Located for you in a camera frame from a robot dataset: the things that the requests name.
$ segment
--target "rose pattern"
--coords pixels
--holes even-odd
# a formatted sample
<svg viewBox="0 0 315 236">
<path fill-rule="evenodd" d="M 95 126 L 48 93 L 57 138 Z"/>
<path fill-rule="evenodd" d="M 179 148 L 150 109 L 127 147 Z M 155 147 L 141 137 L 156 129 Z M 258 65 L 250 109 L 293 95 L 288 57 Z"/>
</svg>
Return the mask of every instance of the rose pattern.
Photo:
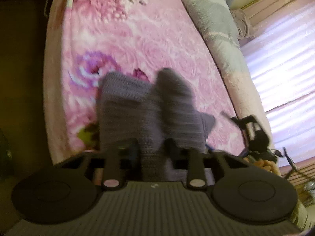
<svg viewBox="0 0 315 236">
<path fill-rule="evenodd" d="M 190 84 L 196 109 L 216 117 L 208 143 L 233 154 L 243 149 L 240 130 L 220 116 L 222 110 L 234 116 L 233 105 L 215 62 L 181 0 L 144 0 L 145 5 L 139 1 L 68 0 L 62 20 L 61 60 L 49 59 L 45 64 L 46 68 L 61 66 L 62 89 L 53 93 L 61 93 L 62 98 L 46 97 L 46 100 L 62 100 L 64 110 L 64 114 L 58 114 L 64 120 L 58 121 L 54 120 L 56 115 L 45 111 L 47 128 L 51 125 L 59 129 L 52 135 L 48 133 L 54 163 L 65 157 L 64 152 L 70 156 L 84 149 L 77 133 L 97 120 L 99 81 L 113 70 L 154 82 L 160 68 L 171 67 Z M 58 9 L 54 4 L 60 3 L 53 3 L 51 15 Z M 50 25 L 56 23 L 54 18 L 49 20 L 53 21 Z M 52 45 L 60 37 L 54 36 L 58 33 L 56 29 L 48 29 L 52 32 L 46 45 L 52 51 Z M 58 58 L 58 49 L 49 56 Z M 52 74 L 58 70 L 50 72 L 48 77 L 54 77 L 49 80 L 51 84 L 60 80 L 59 74 Z"/>
</svg>

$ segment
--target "white logo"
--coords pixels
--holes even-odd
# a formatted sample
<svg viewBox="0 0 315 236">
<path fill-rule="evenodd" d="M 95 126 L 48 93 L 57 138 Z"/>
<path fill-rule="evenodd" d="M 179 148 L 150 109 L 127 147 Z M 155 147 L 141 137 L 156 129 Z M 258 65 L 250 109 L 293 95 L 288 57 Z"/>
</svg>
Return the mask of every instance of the white logo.
<svg viewBox="0 0 315 236">
<path fill-rule="evenodd" d="M 159 187 L 159 185 L 158 184 L 151 184 L 151 187 L 155 189 L 156 187 Z"/>
</svg>

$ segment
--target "human hand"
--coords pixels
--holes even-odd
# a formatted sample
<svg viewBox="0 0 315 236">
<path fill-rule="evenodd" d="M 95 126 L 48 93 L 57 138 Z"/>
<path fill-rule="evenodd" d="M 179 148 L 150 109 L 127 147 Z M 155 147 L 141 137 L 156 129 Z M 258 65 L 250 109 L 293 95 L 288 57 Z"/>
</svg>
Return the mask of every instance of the human hand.
<svg viewBox="0 0 315 236">
<path fill-rule="evenodd" d="M 278 166 L 273 162 L 273 161 L 270 161 L 270 160 L 258 160 L 256 161 L 255 163 L 253 163 L 253 165 L 261 168 L 261 169 L 264 169 L 266 171 L 269 171 L 271 173 L 274 173 L 278 176 L 281 176 L 281 173 L 280 173 L 280 170 L 278 168 Z"/>
</svg>

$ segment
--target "ribbed gray panel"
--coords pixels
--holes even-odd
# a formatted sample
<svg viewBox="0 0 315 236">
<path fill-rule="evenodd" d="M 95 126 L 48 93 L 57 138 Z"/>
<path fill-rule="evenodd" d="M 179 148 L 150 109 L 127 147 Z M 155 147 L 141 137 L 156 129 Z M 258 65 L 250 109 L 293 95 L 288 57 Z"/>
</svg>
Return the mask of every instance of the ribbed gray panel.
<svg viewBox="0 0 315 236">
<path fill-rule="evenodd" d="M 298 233 L 289 221 L 246 225 L 218 212 L 207 195 L 182 183 L 129 182 L 105 192 L 98 204 L 73 221 L 38 225 L 19 221 L 6 236 L 283 236 Z"/>
</svg>

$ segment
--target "curtain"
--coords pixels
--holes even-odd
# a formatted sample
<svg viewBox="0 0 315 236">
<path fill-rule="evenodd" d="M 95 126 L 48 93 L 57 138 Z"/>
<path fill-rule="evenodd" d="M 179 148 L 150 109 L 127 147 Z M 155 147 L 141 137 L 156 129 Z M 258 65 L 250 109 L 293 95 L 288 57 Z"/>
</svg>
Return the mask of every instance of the curtain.
<svg viewBox="0 0 315 236">
<path fill-rule="evenodd" d="M 315 163 L 315 0 L 260 0 L 244 12 L 256 34 L 241 50 L 275 147 Z"/>
</svg>

